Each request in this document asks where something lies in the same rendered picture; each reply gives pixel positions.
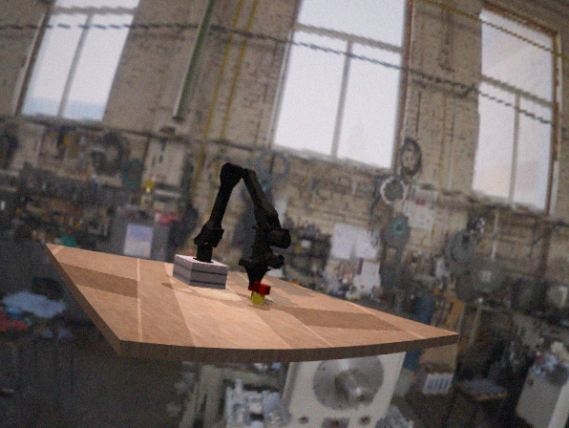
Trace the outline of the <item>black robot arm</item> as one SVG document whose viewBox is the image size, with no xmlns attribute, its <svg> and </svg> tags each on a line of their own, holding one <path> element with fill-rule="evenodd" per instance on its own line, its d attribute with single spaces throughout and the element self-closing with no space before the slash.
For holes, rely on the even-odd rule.
<svg viewBox="0 0 569 428">
<path fill-rule="evenodd" d="M 278 212 L 266 199 L 256 177 L 256 172 L 227 162 L 221 168 L 221 186 L 217 193 L 210 219 L 202 226 L 202 231 L 194 238 L 194 244 L 198 248 L 197 258 L 193 259 L 200 262 L 214 263 L 211 261 L 212 250 L 213 247 L 218 246 L 218 242 L 222 239 L 224 232 L 224 229 L 221 229 L 221 221 L 232 190 L 240 182 L 241 178 L 243 178 L 254 204 L 254 215 L 257 221 L 252 226 L 253 229 L 256 229 L 254 243 L 283 249 L 289 248 L 291 244 L 289 229 L 281 227 Z M 270 251 L 268 249 L 264 253 L 261 262 L 267 262 L 275 269 L 280 268 L 284 264 L 285 257 L 274 255 L 272 252 L 273 249 Z"/>
</svg>

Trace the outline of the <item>red cube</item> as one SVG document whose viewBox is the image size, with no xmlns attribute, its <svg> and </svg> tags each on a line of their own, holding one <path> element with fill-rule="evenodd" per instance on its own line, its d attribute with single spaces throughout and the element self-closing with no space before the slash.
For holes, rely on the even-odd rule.
<svg viewBox="0 0 569 428">
<path fill-rule="evenodd" d="M 249 282 L 248 290 L 257 292 L 257 290 L 258 290 L 258 285 L 259 285 L 259 284 L 261 284 L 261 282 L 257 282 L 257 281 L 256 281 L 254 287 L 251 287 L 251 286 L 250 286 L 250 282 Z"/>
<path fill-rule="evenodd" d="M 265 285 L 265 284 L 259 284 L 258 285 L 258 290 L 257 293 L 263 296 L 269 295 L 270 292 L 270 286 Z"/>
</svg>

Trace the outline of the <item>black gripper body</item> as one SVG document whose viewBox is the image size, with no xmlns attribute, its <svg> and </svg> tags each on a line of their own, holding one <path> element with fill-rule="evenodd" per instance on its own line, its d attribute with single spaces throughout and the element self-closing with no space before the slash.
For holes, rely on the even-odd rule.
<svg viewBox="0 0 569 428">
<path fill-rule="evenodd" d="M 257 244 L 254 243 L 253 246 L 251 246 L 252 249 L 252 255 L 247 257 L 242 257 L 241 259 L 239 259 L 239 266 L 243 266 L 243 267 L 248 267 L 248 268 L 268 268 L 271 267 L 271 265 L 267 262 L 261 262 L 261 259 L 263 258 L 264 253 L 269 249 L 269 251 L 272 249 L 270 248 L 270 246 L 268 245 L 261 245 L 261 244 Z"/>
</svg>

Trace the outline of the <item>yellow cube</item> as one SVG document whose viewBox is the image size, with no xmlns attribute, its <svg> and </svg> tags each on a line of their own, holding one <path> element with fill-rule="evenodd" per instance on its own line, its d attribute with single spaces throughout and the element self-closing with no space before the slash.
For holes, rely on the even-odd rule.
<svg viewBox="0 0 569 428">
<path fill-rule="evenodd" d="M 265 296 L 258 294 L 257 292 L 252 291 L 250 302 L 255 305 L 262 305 L 264 303 Z"/>
</svg>

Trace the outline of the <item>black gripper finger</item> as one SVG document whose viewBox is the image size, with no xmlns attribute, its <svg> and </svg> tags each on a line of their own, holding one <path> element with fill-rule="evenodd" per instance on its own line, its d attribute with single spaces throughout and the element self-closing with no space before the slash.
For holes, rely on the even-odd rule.
<svg viewBox="0 0 569 428">
<path fill-rule="evenodd" d="M 245 267 L 246 272 L 247 272 L 247 276 L 249 278 L 249 282 L 250 282 L 250 286 L 254 287 L 255 282 L 257 280 L 257 276 L 258 276 L 258 272 L 261 271 L 261 269 L 259 268 L 251 268 L 251 267 Z"/>
<path fill-rule="evenodd" d="M 263 276 L 266 272 L 268 272 L 269 270 L 271 270 L 271 268 L 263 268 L 263 267 L 259 267 L 259 269 L 261 269 L 261 271 L 258 272 L 258 276 L 257 276 L 257 282 L 261 282 L 263 279 Z"/>
</svg>

